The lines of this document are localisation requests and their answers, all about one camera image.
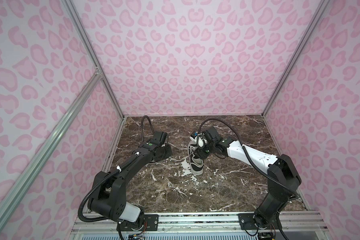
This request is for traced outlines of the white shoelace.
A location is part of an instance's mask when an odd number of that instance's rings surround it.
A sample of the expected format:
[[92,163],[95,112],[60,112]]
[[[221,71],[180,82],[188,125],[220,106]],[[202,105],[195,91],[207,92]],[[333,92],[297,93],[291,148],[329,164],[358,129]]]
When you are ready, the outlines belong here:
[[196,146],[192,143],[189,143],[187,147],[177,147],[172,143],[167,143],[166,146],[172,147],[172,156],[169,157],[169,160],[175,161],[175,162],[182,162],[185,160],[189,160],[194,151],[196,150]]

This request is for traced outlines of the black white canvas sneaker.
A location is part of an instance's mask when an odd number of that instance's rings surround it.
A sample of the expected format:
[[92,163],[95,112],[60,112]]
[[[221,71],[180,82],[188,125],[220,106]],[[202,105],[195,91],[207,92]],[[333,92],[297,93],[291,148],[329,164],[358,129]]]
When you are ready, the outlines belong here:
[[204,161],[195,155],[197,145],[194,141],[190,141],[188,144],[188,161],[190,163],[191,173],[194,176],[199,176],[203,174],[204,170]]

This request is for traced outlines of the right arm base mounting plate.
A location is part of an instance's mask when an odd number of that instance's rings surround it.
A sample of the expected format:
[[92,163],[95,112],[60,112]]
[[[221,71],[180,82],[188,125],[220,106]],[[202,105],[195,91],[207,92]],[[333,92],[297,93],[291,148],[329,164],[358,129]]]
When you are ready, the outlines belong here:
[[281,221],[280,221],[280,213],[277,212],[275,215],[270,217],[265,217],[256,213],[241,213],[238,214],[239,224],[241,226],[241,230],[266,230],[269,228],[275,228],[276,230],[280,229]]

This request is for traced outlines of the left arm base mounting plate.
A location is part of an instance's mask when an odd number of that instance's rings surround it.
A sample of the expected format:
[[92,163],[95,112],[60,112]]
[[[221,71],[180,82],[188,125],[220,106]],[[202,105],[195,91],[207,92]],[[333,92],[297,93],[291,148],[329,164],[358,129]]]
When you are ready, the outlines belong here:
[[159,215],[147,214],[138,217],[136,222],[123,221],[120,224],[122,232],[153,232],[158,230]]

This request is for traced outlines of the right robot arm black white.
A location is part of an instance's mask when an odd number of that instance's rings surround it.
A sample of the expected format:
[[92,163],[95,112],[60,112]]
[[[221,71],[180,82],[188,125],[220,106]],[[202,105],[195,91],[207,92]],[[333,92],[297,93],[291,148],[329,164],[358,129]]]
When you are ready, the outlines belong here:
[[297,189],[302,183],[298,171],[287,155],[275,156],[242,145],[239,141],[225,138],[218,143],[198,143],[191,139],[188,145],[191,172],[194,175],[203,173],[203,160],[210,154],[223,155],[240,160],[253,168],[268,180],[268,193],[256,208],[250,223],[260,229],[265,229],[276,221],[279,214],[289,201],[298,199]]

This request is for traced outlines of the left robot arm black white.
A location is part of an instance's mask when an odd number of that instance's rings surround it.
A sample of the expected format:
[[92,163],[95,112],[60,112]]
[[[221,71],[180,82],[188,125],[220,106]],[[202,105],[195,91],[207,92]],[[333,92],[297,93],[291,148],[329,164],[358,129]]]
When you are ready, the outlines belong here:
[[169,145],[142,143],[121,166],[95,176],[92,189],[80,203],[78,218],[86,223],[124,221],[140,229],[145,220],[144,211],[127,202],[127,185],[145,165],[171,156]]

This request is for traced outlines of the left corner aluminium post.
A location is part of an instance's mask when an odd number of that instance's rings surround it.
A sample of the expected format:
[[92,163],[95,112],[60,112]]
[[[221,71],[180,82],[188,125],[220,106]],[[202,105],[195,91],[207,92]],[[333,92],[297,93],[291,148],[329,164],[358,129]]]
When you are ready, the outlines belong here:
[[123,120],[125,118],[125,116],[124,116],[124,114],[121,110],[121,107],[116,99],[116,96],[111,88],[111,84],[109,83],[109,81],[105,75],[103,67],[101,66],[101,64],[99,62],[99,59],[95,53],[94,46],[92,45],[90,38],[84,28],[84,25],[83,25],[81,18],[77,12],[75,4],[71,0],[62,0],[62,3],[73,22],[74,28],[78,32],[78,35],[79,35],[81,41],[83,42],[83,46],[84,46],[90,60],[92,61],[93,65],[95,66],[95,69],[101,75],[102,82],[106,88],[107,94],[109,95],[112,104],[116,108],[116,111],[117,111],[119,117]]

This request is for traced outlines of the corner aluminium post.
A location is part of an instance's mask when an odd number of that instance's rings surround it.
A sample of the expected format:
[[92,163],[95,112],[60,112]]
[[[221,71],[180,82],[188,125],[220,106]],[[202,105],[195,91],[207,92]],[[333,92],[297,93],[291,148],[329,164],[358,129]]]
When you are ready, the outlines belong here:
[[99,59],[95,53],[94,46],[92,45],[90,38],[84,28],[84,25],[83,25],[81,18],[77,12],[75,4],[71,0],[62,0],[62,3],[73,22],[74,28],[78,32],[78,35],[79,35],[81,41],[83,42],[83,46],[84,46],[90,60],[92,61],[93,65],[95,66],[95,69],[101,75],[102,82],[106,88],[107,94],[109,95],[112,104],[116,108],[116,111],[117,111],[119,117],[123,120],[125,118],[125,116],[124,116],[124,114],[121,110],[121,107],[116,99],[116,96],[111,88],[111,84],[109,83],[109,81],[105,75],[103,67],[101,66],[101,64],[99,62]]
[[263,113],[262,117],[265,118],[266,115],[271,111],[271,107],[273,106],[274,102],[276,101],[277,96],[281,92],[285,82],[288,80],[293,68],[295,67],[296,63],[298,62],[300,56],[302,55],[305,47],[310,41],[310,38],[315,33],[316,29],[318,28],[320,22],[322,21],[323,17],[325,16],[327,10],[330,8],[333,1],[330,0],[321,0],[315,13],[313,14],[312,19],[310,20],[309,24],[306,27],[305,32],[303,33],[301,39],[298,42],[298,45],[293,52],[291,59],[289,60],[283,74],[280,77],[279,82],[277,83],[270,100],[268,101]]

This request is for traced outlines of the aluminium front rail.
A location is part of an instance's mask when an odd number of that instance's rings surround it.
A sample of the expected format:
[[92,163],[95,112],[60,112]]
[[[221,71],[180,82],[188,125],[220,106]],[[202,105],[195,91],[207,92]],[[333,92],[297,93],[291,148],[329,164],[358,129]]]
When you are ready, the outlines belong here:
[[281,230],[241,230],[238,214],[251,212],[149,213],[159,215],[158,230],[137,232],[137,240],[330,240],[317,211],[285,211]]

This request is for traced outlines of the diagonal aluminium frame bar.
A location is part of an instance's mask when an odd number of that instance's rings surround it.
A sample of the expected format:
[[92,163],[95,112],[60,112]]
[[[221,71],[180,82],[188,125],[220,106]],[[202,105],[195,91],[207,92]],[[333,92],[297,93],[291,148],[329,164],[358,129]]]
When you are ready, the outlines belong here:
[[54,150],[62,140],[70,125],[73,123],[83,105],[96,88],[101,74],[95,74],[77,96],[72,105],[68,108],[65,115],[56,125],[47,140],[39,148],[39,151],[30,161],[23,173],[11,187],[6,197],[0,203],[0,233],[11,218],[12,214],[21,203],[22,199],[36,180],[42,168],[53,154]]

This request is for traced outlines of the right corner aluminium post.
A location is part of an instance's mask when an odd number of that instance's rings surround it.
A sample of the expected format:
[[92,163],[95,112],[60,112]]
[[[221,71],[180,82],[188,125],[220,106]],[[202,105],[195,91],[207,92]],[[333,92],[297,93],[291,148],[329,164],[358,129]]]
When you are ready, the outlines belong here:
[[318,28],[320,22],[322,21],[323,17],[325,16],[327,10],[330,8],[333,1],[330,0],[321,0],[315,13],[313,14],[312,19],[310,20],[309,24],[306,27],[305,32],[303,33],[301,39],[298,42],[298,45],[293,52],[291,59],[289,60],[283,74],[280,77],[279,82],[277,83],[270,100],[268,101],[263,113],[262,117],[265,118],[266,115],[271,111],[271,107],[273,106],[274,102],[276,101],[277,96],[281,92],[285,82],[288,80],[293,68],[295,67],[296,63],[298,62],[300,56],[302,55],[305,47],[310,41],[310,38],[315,33],[316,29]]

